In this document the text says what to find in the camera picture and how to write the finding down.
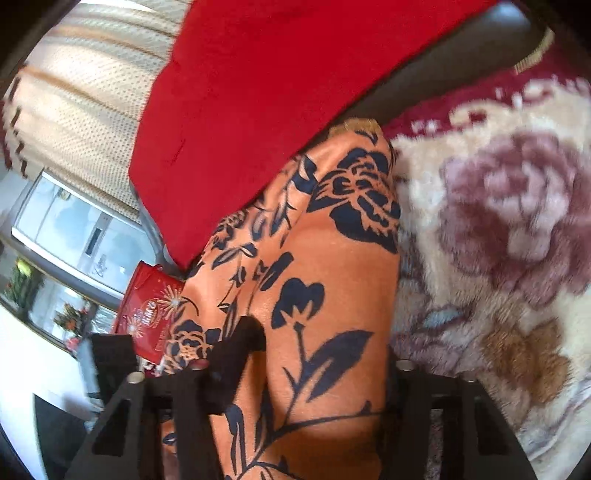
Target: pink flower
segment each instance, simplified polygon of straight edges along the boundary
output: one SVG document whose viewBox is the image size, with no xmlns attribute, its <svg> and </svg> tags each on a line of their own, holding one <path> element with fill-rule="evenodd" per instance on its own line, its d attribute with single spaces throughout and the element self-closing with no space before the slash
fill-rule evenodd
<svg viewBox="0 0 591 480">
<path fill-rule="evenodd" d="M 591 281 L 591 158 L 548 132 L 501 135 L 441 169 L 441 247 L 534 307 Z"/>
</svg>

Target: silver rivet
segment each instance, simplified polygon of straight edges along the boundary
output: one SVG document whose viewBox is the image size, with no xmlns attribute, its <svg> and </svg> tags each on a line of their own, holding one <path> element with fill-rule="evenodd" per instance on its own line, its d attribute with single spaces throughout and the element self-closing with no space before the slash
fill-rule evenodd
<svg viewBox="0 0 591 480">
<path fill-rule="evenodd" d="M 403 372 L 410 372 L 411 370 L 414 370 L 414 363 L 412 363 L 410 360 L 398 360 L 396 362 L 396 368 L 398 368 L 399 370 L 402 370 Z"/>
<path fill-rule="evenodd" d="M 474 372 L 462 372 L 460 374 L 460 378 L 464 382 L 468 382 L 468 383 L 473 383 L 476 381 L 476 375 L 474 374 Z"/>
<path fill-rule="evenodd" d="M 131 372 L 129 375 L 127 375 L 127 383 L 142 383 L 144 378 L 145 375 L 142 372 Z"/>
</svg>

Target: dotted sheer curtain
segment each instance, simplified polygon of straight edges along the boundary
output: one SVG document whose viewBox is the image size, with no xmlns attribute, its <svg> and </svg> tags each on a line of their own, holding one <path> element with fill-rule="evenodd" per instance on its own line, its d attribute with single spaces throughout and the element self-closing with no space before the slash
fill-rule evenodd
<svg viewBox="0 0 591 480">
<path fill-rule="evenodd" d="M 43 37 L 8 89 L 2 148 L 24 176 L 45 168 L 139 221 L 129 161 L 189 2 L 85 2 Z"/>
</svg>

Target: orange fabric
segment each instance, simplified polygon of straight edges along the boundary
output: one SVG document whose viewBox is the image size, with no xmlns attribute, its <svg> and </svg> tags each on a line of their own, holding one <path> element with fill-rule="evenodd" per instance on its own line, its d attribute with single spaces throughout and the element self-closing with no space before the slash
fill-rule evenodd
<svg viewBox="0 0 591 480">
<path fill-rule="evenodd" d="M 267 337 L 235 405 L 212 417 L 226 478 L 378 477 L 399 261 L 393 163 L 379 127 L 290 160 L 259 199 L 221 221 L 187 281 L 168 372 L 206 357 L 241 315 Z M 170 424 L 164 443 L 174 450 Z"/>
</svg>

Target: red fabric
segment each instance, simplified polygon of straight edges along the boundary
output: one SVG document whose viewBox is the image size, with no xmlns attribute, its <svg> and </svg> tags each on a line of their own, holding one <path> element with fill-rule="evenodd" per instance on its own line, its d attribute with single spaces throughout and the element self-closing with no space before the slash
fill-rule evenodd
<svg viewBox="0 0 591 480">
<path fill-rule="evenodd" d="M 495 0 L 199 0 L 154 83 L 129 174 L 187 267 L 219 220 L 355 98 Z"/>
</svg>

